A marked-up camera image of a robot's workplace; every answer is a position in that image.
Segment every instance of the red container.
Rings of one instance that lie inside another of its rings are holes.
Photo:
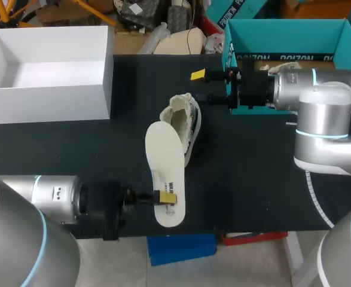
[[[226,246],[255,243],[280,239],[288,236],[288,232],[269,232],[262,233],[255,236],[237,236],[237,237],[225,237],[221,236],[222,242]]]
[[[204,33],[207,35],[212,35],[215,33],[224,33],[224,31],[213,21],[211,21],[206,15],[202,16],[200,21],[200,27]]]

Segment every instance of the blue container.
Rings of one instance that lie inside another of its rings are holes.
[[[147,237],[151,265],[163,265],[200,257],[211,256],[216,251],[213,234],[193,234]]]

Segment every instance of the robotic arm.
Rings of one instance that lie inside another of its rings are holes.
[[[197,100],[297,111],[296,165],[310,172],[351,175],[351,70],[284,69],[271,76],[246,64],[240,71],[206,74],[209,80],[224,78],[231,94],[227,100],[199,94]]]

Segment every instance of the white cable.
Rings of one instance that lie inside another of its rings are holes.
[[[306,170],[306,179],[307,179],[307,185],[308,185],[309,193],[311,195],[313,204],[316,206],[316,209],[318,210],[320,216],[324,219],[325,223],[327,223],[330,228],[334,228],[335,225],[325,215],[324,211],[322,210],[322,208],[321,208],[321,206],[320,206],[320,204],[319,204],[319,202],[318,202],[318,200],[316,198],[315,191],[313,190],[311,174],[310,174],[310,172],[308,170]]]

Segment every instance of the plastic bag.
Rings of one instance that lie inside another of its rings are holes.
[[[205,52],[206,54],[223,53],[224,34],[215,33],[207,37]]]
[[[144,46],[139,50],[138,54],[153,54],[155,48],[157,48],[159,41],[170,36],[170,30],[167,29],[167,24],[162,22],[161,25],[156,27],[146,40]]]

